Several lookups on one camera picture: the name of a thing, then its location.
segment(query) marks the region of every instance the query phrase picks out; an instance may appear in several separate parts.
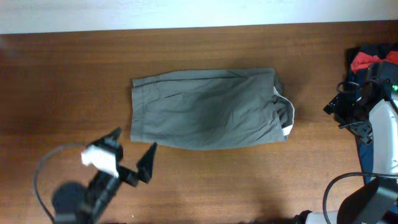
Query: folded clothing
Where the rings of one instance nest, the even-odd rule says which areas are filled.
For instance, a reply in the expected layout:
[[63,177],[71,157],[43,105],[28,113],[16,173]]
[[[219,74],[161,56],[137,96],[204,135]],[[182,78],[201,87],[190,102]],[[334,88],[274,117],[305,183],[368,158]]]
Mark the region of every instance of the folded clothing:
[[272,68],[133,80],[131,141],[210,150],[286,141],[294,107]]

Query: brown wooden surface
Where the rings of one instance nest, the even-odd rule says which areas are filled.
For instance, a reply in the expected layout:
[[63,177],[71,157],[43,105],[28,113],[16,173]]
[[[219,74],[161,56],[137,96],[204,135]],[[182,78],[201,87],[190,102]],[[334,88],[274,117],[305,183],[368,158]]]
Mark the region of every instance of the brown wooden surface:
[[[224,151],[160,146],[149,185],[123,185],[103,218],[126,223],[237,223],[322,210],[323,191],[359,171],[354,137],[322,111],[345,72],[345,49],[398,40],[397,21],[204,29],[0,35],[0,223],[49,223],[32,190],[41,156],[123,128],[123,164],[149,147],[131,143],[131,79],[188,69],[274,67],[295,106],[284,143]],[[79,150],[40,175],[47,205],[66,180],[95,173]],[[328,206],[362,184],[337,183]]]

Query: cloth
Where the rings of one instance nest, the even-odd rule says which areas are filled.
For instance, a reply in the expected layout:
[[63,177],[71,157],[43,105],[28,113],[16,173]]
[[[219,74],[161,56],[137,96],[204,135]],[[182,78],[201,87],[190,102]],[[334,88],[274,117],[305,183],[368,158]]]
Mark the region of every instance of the cloth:
[[[347,51],[347,64],[349,65],[347,82],[356,82],[362,85],[366,78],[366,72],[372,63],[378,63],[387,60],[391,63],[398,63],[398,43],[364,45],[359,48],[349,49]],[[373,142],[365,145],[358,139],[356,140],[359,161],[362,172],[373,171]],[[371,181],[370,177],[364,177],[364,183]],[[397,206],[390,208],[391,212],[398,213]]]
[[231,149],[286,141],[294,123],[272,68],[171,72],[133,84],[131,141]]

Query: wood grain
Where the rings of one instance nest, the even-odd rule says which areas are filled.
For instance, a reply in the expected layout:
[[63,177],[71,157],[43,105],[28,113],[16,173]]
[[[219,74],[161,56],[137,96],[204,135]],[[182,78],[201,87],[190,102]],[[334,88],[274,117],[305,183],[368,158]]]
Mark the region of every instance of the wood grain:
[[[133,168],[149,147],[129,141],[133,78],[217,68],[274,67],[296,109],[289,140],[207,152],[160,146],[151,183],[123,185],[101,221],[237,223],[319,212],[329,181],[359,171],[354,137],[322,111],[346,73],[345,49],[397,39],[397,21],[0,35],[0,222],[49,223],[32,174],[59,144],[120,126],[123,164]],[[87,184],[94,174],[79,152],[43,170],[48,205],[63,181]],[[336,184],[329,208],[362,184]]]

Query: folded gray cloth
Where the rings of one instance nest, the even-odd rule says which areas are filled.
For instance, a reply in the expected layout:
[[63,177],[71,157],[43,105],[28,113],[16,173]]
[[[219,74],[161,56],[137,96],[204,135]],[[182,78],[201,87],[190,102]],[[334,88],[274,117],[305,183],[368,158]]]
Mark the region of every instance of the folded gray cloth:
[[171,72],[133,84],[131,141],[230,149],[285,141],[294,122],[272,68]]

